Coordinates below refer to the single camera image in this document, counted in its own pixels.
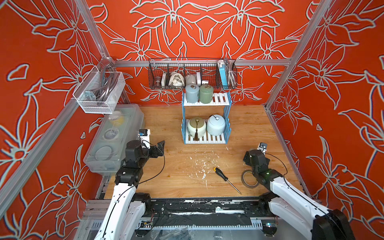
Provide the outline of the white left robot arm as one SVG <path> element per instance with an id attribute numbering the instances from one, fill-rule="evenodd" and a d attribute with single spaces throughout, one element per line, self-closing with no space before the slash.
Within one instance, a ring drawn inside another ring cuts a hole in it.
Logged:
<path id="1" fill-rule="evenodd" d="M 144 166 L 151 158 L 165 157 L 165 141 L 156 145 L 146 140 L 126 144 L 126 157 L 115 176 L 113 197 L 96 240 L 130 240 L 141 218 L 151 210 L 150 194 L 137 193 Z"/>

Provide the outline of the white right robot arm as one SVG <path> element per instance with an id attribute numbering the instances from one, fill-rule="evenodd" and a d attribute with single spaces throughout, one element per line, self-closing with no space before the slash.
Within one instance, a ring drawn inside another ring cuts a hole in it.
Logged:
<path id="1" fill-rule="evenodd" d="M 340 210 L 331 210 L 292 186 L 285 176 L 269 168 L 270 160 L 261 150 L 245 153 L 243 161 L 252 168 L 264 195 L 265 209 L 280 217 L 308 240 L 354 240 L 348 218 Z"/>

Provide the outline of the green tea canister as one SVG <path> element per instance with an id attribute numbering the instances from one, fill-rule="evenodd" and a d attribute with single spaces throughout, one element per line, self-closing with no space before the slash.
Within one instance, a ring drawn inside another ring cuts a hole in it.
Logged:
<path id="1" fill-rule="evenodd" d="M 202 104 L 209 104 L 212 101 L 214 88 L 209 84 L 200 86 L 199 90 L 199 101 Z"/>

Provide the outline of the blue tea canister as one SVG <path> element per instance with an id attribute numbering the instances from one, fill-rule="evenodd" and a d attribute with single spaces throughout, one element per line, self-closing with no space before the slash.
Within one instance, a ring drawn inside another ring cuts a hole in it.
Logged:
<path id="1" fill-rule="evenodd" d="M 199 101 L 200 87 L 196 84 L 189 84 L 185 88 L 186 100 L 188 103 L 197 103 Z"/>

